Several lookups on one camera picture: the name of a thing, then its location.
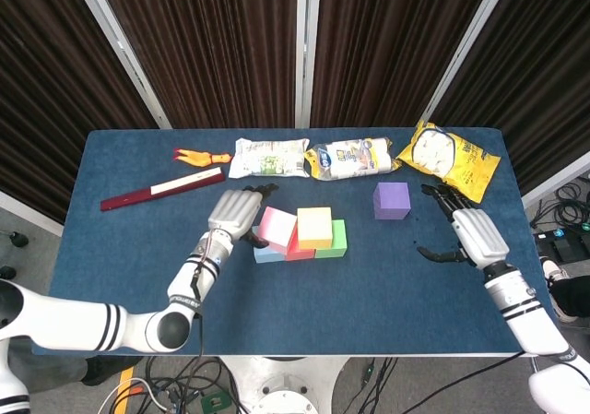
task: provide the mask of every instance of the blue tablecloth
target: blue tablecloth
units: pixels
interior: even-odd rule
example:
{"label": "blue tablecloth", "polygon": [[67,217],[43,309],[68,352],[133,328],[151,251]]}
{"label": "blue tablecloth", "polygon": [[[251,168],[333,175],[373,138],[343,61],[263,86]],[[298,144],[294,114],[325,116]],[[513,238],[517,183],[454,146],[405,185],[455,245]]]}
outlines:
{"label": "blue tablecloth", "polygon": [[[502,157],[481,207],[510,245],[508,260],[521,268],[549,308],[533,238],[527,225],[502,134],[489,128],[454,131]],[[274,182],[268,205],[331,207],[344,219],[344,258],[257,265],[253,250],[236,245],[204,303],[205,354],[463,354],[519,350],[467,264],[433,264],[416,247],[456,248],[451,226],[435,201],[420,192],[436,179],[407,166],[385,175],[319,182],[312,178],[227,180],[156,201],[100,212],[102,199],[197,171],[173,161],[175,148],[233,153],[239,137],[311,145],[388,136],[396,154],[410,128],[231,129],[99,131],[88,137],[65,222],[50,294],[113,302],[131,313],[163,309],[166,289],[207,229],[207,217],[226,189]],[[229,165],[222,166],[227,174]],[[378,182],[407,182],[412,210],[404,220],[375,220]],[[261,218],[259,214],[255,223]],[[199,351],[198,324],[179,352]]]}

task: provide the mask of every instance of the green cube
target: green cube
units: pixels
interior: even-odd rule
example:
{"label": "green cube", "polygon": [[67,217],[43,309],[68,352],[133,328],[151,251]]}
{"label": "green cube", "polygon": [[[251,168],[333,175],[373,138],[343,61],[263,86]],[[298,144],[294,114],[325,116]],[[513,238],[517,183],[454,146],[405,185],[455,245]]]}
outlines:
{"label": "green cube", "polygon": [[332,220],[332,247],[326,250],[315,250],[315,258],[342,257],[346,251],[347,230],[344,220]]}

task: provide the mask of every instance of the sneaker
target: sneaker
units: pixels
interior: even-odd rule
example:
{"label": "sneaker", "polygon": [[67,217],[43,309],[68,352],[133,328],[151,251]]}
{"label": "sneaker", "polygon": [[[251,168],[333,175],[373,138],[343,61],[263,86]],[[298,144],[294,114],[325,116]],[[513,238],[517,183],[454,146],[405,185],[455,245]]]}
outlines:
{"label": "sneaker", "polygon": [[[570,278],[570,275],[565,269],[559,268],[557,264],[548,257],[541,257],[540,260],[543,266],[543,274],[545,276],[545,280],[547,281],[547,288],[551,288],[551,285],[553,285],[558,280]],[[551,305],[553,306],[553,310],[555,311],[557,318],[560,319],[561,322],[564,324],[570,324],[578,320],[576,316],[566,314],[550,294],[549,297],[551,298]]]}
{"label": "sneaker", "polygon": [[88,370],[80,382],[86,386],[97,386],[112,375],[137,365],[142,356],[96,356],[86,359]]}

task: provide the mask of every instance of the robotic finger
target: robotic finger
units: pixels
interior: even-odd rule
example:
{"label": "robotic finger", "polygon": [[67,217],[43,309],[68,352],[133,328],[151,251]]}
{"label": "robotic finger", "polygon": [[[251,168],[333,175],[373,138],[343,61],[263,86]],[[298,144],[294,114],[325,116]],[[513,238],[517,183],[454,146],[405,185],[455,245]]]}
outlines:
{"label": "robotic finger", "polygon": [[[425,195],[434,197],[441,207],[442,212],[450,222],[454,221],[453,215],[455,211],[470,207],[466,199],[464,200],[458,192],[448,185],[439,184],[437,187],[423,183],[421,189],[422,193]],[[469,260],[461,243],[459,243],[459,249],[457,251],[450,251],[447,253],[434,253],[424,246],[419,246],[417,249],[418,252],[428,260],[436,263],[465,262],[466,260]]]}
{"label": "robotic finger", "polygon": [[[278,185],[275,183],[269,183],[267,185],[258,185],[255,188],[248,185],[244,188],[244,191],[251,191],[253,193],[260,193],[262,195],[262,200],[265,201],[270,197],[273,191],[278,189]],[[241,238],[240,240],[249,243],[254,248],[266,248],[268,246],[268,241],[263,239],[262,237],[258,237],[254,234],[252,228],[250,228]]]}

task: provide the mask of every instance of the brown curtain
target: brown curtain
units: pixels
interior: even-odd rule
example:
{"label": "brown curtain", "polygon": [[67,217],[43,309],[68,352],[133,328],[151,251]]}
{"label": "brown curtain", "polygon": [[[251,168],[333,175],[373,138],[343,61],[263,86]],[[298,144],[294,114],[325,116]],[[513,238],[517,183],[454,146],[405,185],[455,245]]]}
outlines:
{"label": "brown curtain", "polygon": [[294,125],[297,0],[109,0],[175,128]]}
{"label": "brown curtain", "polygon": [[0,16],[0,190],[63,222],[88,133],[155,123],[83,0]]}
{"label": "brown curtain", "polygon": [[481,0],[320,0],[312,126],[413,126]]}
{"label": "brown curtain", "polygon": [[590,0],[501,0],[431,121],[500,128],[523,194],[590,151]]}

